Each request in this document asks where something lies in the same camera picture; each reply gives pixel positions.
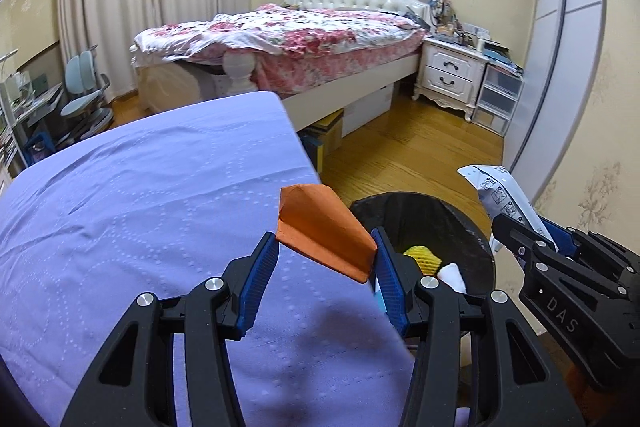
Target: floral blanket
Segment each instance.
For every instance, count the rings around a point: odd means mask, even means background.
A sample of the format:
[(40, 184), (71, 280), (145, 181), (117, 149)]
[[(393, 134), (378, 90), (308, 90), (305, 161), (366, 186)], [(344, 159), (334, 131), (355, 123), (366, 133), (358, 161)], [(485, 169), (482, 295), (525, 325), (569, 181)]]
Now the floral blanket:
[(289, 58), (322, 57), (402, 42), (418, 25), (369, 11), (288, 10), (267, 4), (254, 12), (219, 14), (210, 22), (171, 24), (135, 38), (137, 67), (187, 60), (219, 64), (227, 50), (256, 50)]

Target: white storage box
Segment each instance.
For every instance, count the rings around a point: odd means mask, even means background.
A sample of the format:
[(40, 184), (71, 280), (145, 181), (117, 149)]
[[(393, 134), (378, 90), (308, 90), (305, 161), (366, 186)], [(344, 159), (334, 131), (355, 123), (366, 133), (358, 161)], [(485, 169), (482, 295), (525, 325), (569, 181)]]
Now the white storage box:
[(390, 84), (367, 96), (363, 96), (345, 107), (342, 120), (342, 136), (347, 136), (350, 132), (355, 131), (391, 109), (393, 94), (394, 84)]

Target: light blue office chair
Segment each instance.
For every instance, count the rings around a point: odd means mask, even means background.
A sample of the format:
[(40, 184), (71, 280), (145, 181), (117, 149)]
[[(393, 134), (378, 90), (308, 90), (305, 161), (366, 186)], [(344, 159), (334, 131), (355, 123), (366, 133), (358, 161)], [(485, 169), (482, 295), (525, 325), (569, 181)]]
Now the light blue office chair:
[(74, 142), (85, 140), (106, 130), (113, 121), (113, 111), (106, 105), (104, 91), (111, 86), (106, 74), (100, 75), (100, 86), (96, 81), (94, 55), (90, 50), (71, 57), (65, 69), (65, 86), (74, 98), (62, 108), (63, 118), (78, 118), (81, 122), (63, 140)]

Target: folded orange paper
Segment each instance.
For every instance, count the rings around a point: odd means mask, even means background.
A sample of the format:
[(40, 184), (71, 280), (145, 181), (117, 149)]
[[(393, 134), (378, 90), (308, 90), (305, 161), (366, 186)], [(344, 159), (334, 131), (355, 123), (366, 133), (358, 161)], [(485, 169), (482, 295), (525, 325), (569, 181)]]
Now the folded orange paper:
[(365, 283), (376, 242), (326, 185), (292, 185), (280, 191), (276, 239), (291, 250)]

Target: black trash bag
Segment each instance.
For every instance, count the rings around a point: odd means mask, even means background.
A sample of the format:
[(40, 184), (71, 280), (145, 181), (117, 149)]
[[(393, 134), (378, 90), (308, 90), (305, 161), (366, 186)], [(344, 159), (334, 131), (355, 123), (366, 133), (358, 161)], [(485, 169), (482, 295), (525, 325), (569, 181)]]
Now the black trash bag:
[(495, 288), (495, 261), (478, 227), (455, 206), (415, 192), (386, 192), (354, 201), (353, 215), (367, 232), (384, 227), (394, 249), (403, 253), (421, 245), (456, 263), (469, 295), (484, 296)]

